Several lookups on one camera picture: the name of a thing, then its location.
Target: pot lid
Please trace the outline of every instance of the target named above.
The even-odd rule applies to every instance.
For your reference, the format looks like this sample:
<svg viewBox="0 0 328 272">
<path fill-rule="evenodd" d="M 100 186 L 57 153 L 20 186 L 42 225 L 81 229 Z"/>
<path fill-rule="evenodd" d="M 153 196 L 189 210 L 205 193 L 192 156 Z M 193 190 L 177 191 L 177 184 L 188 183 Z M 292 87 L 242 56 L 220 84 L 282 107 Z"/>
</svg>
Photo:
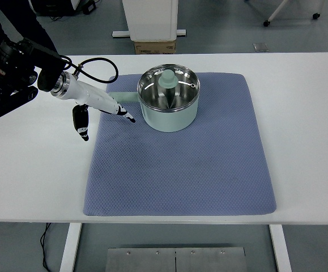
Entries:
<svg viewBox="0 0 328 272">
<path fill-rule="evenodd" d="M 143 104 L 160 112 L 181 111 L 199 96 L 199 79 L 190 69 L 175 64 L 159 65 L 146 71 L 137 85 Z"/>
</svg>

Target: person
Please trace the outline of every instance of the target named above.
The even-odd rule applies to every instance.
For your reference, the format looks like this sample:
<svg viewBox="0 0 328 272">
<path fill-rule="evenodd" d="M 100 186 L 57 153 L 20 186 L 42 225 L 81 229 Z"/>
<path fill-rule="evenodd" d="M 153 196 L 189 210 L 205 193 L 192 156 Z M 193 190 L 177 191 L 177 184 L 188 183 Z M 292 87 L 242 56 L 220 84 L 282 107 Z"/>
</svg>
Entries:
<svg viewBox="0 0 328 272">
<path fill-rule="evenodd" d="M 31 9 L 28 0 L 0 0 L 0 10 L 23 38 L 28 38 L 57 52 L 53 41 L 37 21 L 37 17 Z M 0 44 L 3 40 L 9 40 L 9 38 L 0 23 Z"/>
</svg>

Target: cardboard box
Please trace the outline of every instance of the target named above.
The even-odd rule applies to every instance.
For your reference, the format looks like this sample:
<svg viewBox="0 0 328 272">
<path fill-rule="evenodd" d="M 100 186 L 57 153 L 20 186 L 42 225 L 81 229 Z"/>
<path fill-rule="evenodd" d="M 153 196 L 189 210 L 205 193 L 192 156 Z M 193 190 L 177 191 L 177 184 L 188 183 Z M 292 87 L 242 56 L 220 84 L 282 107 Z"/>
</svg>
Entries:
<svg viewBox="0 0 328 272">
<path fill-rule="evenodd" d="M 136 41 L 135 54 L 175 54 L 175 41 Z"/>
</svg>

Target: lid knob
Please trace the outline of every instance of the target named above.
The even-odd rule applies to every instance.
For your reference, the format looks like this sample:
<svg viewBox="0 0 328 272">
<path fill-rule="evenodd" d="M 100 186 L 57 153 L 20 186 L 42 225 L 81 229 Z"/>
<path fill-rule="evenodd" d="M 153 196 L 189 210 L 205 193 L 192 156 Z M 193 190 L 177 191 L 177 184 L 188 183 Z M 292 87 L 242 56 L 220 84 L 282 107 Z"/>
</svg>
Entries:
<svg viewBox="0 0 328 272">
<path fill-rule="evenodd" d="M 170 69 L 164 70 L 159 78 L 159 85 L 165 89 L 175 88 L 178 83 L 179 80 L 175 76 L 175 73 Z"/>
</svg>

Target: blue mat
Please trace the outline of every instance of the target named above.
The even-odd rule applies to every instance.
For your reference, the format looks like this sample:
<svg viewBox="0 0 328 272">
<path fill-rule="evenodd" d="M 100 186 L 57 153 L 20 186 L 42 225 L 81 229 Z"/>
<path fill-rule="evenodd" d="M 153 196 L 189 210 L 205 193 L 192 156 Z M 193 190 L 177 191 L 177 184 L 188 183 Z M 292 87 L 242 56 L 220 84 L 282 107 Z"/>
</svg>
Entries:
<svg viewBox="0 0 328 272">
<path fill-rule="evenodd" d="M 84 214 L 257 215 L 276 209 L 245 78 L 197 73 L 198 114 L 187 128 L 148 126 L 102 113 L 87 181 Z M 107 91 L 135 91 L 140 75 L 119 76 Z"/>
</svg>

